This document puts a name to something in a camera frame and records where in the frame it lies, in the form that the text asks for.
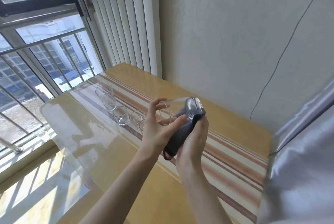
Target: hand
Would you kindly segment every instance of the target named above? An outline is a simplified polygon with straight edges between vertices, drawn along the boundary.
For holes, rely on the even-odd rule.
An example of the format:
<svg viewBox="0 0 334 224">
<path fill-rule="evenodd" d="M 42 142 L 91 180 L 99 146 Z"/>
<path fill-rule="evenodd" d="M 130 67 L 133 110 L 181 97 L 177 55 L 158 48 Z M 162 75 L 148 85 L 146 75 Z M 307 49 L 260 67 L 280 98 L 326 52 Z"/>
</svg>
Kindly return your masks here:
<svg viewBox="0 0 334 224">
<path fill-rule="evenodd" d="M 145 154 L 157 157 L 167 145 L 170 137 L 176 132 L 187 120 L 186 115 L 179 116 L 171 124 L 164 126 L 165 122 L 170 119 L 156 121 L 155 112 L 165 108 L 165 104 L 160 104 L 166 98 L 157 98 L 150 102 L 148 112 L 144 123 L 144 132 L 140 150 Z"/>
<path fill-rule="evenodd" d="M 197 121 L 183 146 L 177 152 L 176 168 L 181 176 L 182 171 L 189 167 L 201 168 L 201 158 L 208 136 L 209 122 L 204 116 Z"/>
</svg>

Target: wooden table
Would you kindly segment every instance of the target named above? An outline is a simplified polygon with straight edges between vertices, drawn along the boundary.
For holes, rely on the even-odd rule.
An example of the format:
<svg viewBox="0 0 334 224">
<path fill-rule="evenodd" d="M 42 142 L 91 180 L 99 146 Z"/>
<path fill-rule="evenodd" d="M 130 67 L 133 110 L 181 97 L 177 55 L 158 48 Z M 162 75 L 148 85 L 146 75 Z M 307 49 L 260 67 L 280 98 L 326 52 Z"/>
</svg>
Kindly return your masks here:
<svg viewBox="0 0 334 224">
<path fill-rule="evenodd" d="M 95 94 L 110 84 L 129 112 L 146 111 L 157 97 L 196 96 L 128 64 L 119 64 L 46 103 L 41 112 L 58 134 L 57 146 L 79 162 L 105 192 L 135 155 L 141 134 L 121 127 Z M 210 123 L 202 166 L 234 223 L 253 223 L 260 205 L 270 134 L 199 96 Z M 195 223 L 175 167 L 159 157 L 129 215 L 131 224 Z"/>
</svg>

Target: white fabric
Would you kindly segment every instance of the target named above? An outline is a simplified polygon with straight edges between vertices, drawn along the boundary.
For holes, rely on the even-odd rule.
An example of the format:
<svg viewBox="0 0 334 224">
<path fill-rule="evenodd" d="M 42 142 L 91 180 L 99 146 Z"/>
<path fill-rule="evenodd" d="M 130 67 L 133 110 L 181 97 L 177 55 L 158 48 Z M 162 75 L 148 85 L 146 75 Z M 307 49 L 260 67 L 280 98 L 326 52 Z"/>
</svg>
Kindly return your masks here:
<svg viewBox="0 0 334 224">
<path fill-rule="evenodd" d="M 158 0 L 92 0 L 113 66 L 126 62 L 161 77 Z"/>
</svg>

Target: forearm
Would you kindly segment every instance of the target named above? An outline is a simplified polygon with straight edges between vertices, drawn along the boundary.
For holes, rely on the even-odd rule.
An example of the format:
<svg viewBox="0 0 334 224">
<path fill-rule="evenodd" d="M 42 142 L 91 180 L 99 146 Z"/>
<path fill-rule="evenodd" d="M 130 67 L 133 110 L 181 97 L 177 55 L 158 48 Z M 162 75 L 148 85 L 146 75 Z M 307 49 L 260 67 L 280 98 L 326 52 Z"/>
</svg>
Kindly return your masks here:
<svg viewBox="0 0 334 224">
<path fill-rule="evenodd" d="M 139 150 L 116 181 L 81 220 L 80 224 L 123 224 L 158 157 Z"/>
<path fill-rule="evenodd" d="M 197 224 L 232 224 L 200 166 L 188 165 L 180 178 Z"/>
</svg>

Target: power cord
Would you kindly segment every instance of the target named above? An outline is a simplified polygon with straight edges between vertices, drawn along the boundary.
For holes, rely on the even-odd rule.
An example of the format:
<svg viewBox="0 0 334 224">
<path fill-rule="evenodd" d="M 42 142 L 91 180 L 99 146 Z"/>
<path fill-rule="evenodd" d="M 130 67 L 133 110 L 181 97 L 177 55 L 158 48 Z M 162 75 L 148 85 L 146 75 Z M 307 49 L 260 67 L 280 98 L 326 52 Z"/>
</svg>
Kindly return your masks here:
<svg viewBox="0 0 334 224">
<path fill-rule="evenodd" d="M 253 111 L 255 110 L 257 104 L 259 103 L 259 101 L 260 101 L 260 99 L 261 99 L 261 96 L 262 96 L 262 94 L 263 94 L 263 91 L 265 90 L 265 88 L 268 86 L 269 82 L 270 82 L 271 79 L 273 78 L 273 75 L 274 75 L 275 72 L 276 72 L 276 69 L 277 69 L 277 67 L 278 67 L 278 64 L 280 63 L 280 60 L 281 60 L 283 54 L 284 54 L 285 51 L 287 50 L 287 48 L 288 48 L 288 46 L 289 46 L 289 44 L 290 44 L 290 42 L 291 42 L 291 39 L 292 39 L 293 35 L 295 34 L 295 31 L 296 31 L 296 29 L 297 29 L 297 27 L 298 27 L 300 21 L 303 19 L 303 16 L 306 14 L 306 12 L 307 12 L 307 10 L 309 9 L 309 7 L 311 6 L 312 2 L 313 2 L 313 0 L 310 1 L 310 3 L 307 5 L 305 11 L 303 12 L 302 16 L 301 16 L 300 19 L 298 20 L 298 22 L 297 22 L 297 24 L 296 24 L 296 26 L 295 26 L 295 28 L 294 28 L 294 30 L 293 30 L 293 32 L 292 32 L 292 35 L 290 36 L 290 39 L 289 39 L 287 45 L 285 46 L 285 48 L 284 48 L 282 54 L 280 55 L 280 58 L 279 58 L 278 61 L 277 61 L 277 64 L 276 64 L 276 66 L 275 66 L 275 69 L 274 69 L 272 75 L 270 76 L 270 78 L 269 78 L 267 84 L 265 85 L 265 87 L 264 87 L 264 88 L 262 89 L 262 91 L 261 91 L 261 94 L 260 94 L 260 96 L 259 96 L 259 98 L 258 98 L 258 100 L 257 100 L 257 102 L 256 102 L 256 104 L 255 104 L 255 106 L 254 106 L 254 108 L 253 108 L 251 114 L 250 114 L 249 121 L 252 119 Z"/>
</svg>

